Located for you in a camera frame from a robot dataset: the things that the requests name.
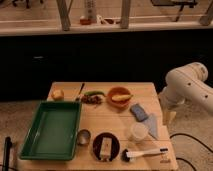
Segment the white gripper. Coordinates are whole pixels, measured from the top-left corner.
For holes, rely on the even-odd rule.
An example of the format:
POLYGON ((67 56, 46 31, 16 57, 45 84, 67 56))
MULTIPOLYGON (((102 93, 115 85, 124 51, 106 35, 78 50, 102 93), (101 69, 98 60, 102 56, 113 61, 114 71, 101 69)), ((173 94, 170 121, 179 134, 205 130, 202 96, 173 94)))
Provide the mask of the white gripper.
POLYGON ((185 98, 171 88, 164 88, 158 94, 158 98, 163 112, 164 124, 169 125, 176 116, 176 112, 173 109, 182 105, 185 102, 185 98))

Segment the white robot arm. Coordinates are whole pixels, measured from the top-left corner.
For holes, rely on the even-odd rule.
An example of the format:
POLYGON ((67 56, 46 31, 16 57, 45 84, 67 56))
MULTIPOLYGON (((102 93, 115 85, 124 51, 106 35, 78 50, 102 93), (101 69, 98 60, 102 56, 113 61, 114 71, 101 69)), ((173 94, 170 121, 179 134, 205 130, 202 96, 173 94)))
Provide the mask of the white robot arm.
POLYGON ((213 115, 213 88, 205 84, 207 67, 193 62, 170 70, 165 77, 166 86, 158 94, 163 124, 169 125, 176 116, 174 108, 190 100, 213 115))

